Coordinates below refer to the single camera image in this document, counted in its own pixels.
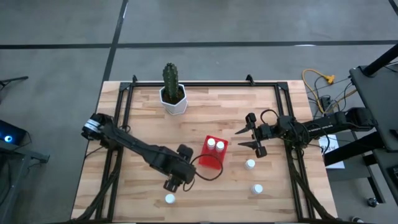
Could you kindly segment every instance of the cactus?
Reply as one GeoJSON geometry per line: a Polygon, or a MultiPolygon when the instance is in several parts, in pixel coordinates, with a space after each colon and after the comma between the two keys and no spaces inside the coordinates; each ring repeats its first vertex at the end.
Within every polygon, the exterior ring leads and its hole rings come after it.
{"type": "Polygon", "coordinates": [[[177,100],[178,93],[178,71],[173,63],[168,63],[163,69],[163,80],[165,93],[172,101],[177,100]]]}

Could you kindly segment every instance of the red container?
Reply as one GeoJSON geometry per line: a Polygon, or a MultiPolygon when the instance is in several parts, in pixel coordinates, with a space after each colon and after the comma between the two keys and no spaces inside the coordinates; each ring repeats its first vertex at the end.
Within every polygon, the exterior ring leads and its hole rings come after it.
{"type": "MultiPolygon", "coordinates": [[[[214,155],[214,156],[216,156],[217,158],[220,159],[221,163],[223,163],[227,147],[228,147],[228,141],[227,140],[216,138],[214,136],[206,136],[205,143],[204,143],[204,145],[203,145],[203,147],[201,149],[201,155],[203,155],[203,154],[214,155]],[[216,150],[216,147],[214,149],[210,150],[207,147],[207,140],[209,138],[214,139],[216,141],[216,144],[219,141],[222,141],[224,143],[224,150],[222,152],[218,152],[216,150]]],[[[205,167],[212,168],[212,169],[217,169],[217,170],[221,169],[220,163],[217,161],[217,159],[215,159],[214,157],[211,157],[211,156],[202,156],[201,158],[199,158],[199,164],[202,165],[202,166],[205,166],[205,167]]]]}

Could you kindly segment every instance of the white pot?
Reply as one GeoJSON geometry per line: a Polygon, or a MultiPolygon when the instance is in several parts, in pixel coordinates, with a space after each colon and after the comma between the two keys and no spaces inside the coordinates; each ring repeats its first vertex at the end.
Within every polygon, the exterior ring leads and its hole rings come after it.
{"type": "Polygon", "coordinates": [[[184,85],[181,84],[178,85],[182,87],[182,90],[184,92],[184,98],[182,98],[176,105],[164,102],[162,99],[164,87],[159,90],[160,102],[163,104],[163,106],[171,115],[183,114],[187,109],[188,101],[187,101],[187,94],[185,93],[185,87],[184,85]]]}

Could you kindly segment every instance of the wooden table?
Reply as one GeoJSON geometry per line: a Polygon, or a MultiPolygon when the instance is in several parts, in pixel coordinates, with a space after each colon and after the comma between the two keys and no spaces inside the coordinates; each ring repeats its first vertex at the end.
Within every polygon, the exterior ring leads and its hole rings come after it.
{"type": "MultiPolygon", "coordinates": [[[[287,81],[298,121],[312,119],[302,81],[287,81]]],[[[120,82],[105,82],[98,104],[98,113],[114,114],[120,82]]],[[[186,87],[188,108],[183,115],[171,116],[159,101],[159,88],[135,88],[129,116],[130,134],[148,144],[164,145],[176,150],[186,144],[197,156],[206,135],[229,141],[224,159],[224,172],[219,179],[207,182],[196,177],[189,192],[182,186],[175,193],[176,202],[167,204],[163,189],[165,176],[151,169],[132,151],[124,150],[116,199],[114,222],[288,222],[297,221],[284,144],[280,139],[263,141],[268,155],[256,158],[254,151],[238,146],[250,141],[251,133],[235,135],[245,125],[244,117],[268,108],[277,111],[271,87],[186,87]],[[247,159],[254,159],[253,170],[245,170],[247,159]],[[253,195],[250,188],[261,184],[262,194],[253,195]]],[[[266,122],[275,123],[273,113],[266,113],[266,122]]],[[[91,142],[87,153],[96,149],[91,142]]],[[[78,217],[100,189],[106,150],[90,155],[83,166],[72,218],[78,217]]],[[[336,216],[325,165],[319,148],[305,149],[305,165],[310,188],[328,212],[336,216]]],[[[202,175],[213,177],[217,170],[197,165],[202,175]]],[[[303,212],[307,213],[303,194],[303,212]]]]}

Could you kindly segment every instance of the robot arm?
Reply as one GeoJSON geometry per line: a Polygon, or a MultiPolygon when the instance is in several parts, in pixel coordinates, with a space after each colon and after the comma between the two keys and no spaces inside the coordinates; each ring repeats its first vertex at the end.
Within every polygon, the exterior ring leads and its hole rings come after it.
{"type": "Polygon", "coordinates": [[[369,131],[377,125],[370,111],[366,108],[351,108],[347,112],[336,112],[328,116],[299,123],[294,117],[279,116],[277,123],[267,123],[256,127],[256,115],[249,113],[246,116],[246,126],[236,134],[252,131],[251,142],[241,142],[256,151],[257,158],[267,155],[266,148],[260,141],[272,138],[282,138],[292,143],[294,147],[305,148],[315,138],[326,134],[333,134],[347,129],[353,131],[369,131]]]}
{"type": "Polygon", "coordinates": [[[142,156],[150,167],[169,177],[163,186],[168,191],[176,192],[180,184],[193,180],[196,172],[190,164],[193,151],[183,144],[178,147],[178,153],[165,146],[148,145],[115,126],[112,117],[100,113],[93,114],[82,130],[83,137],[100,140],[101,146],[107,149],[122,145],[142,156]]]}

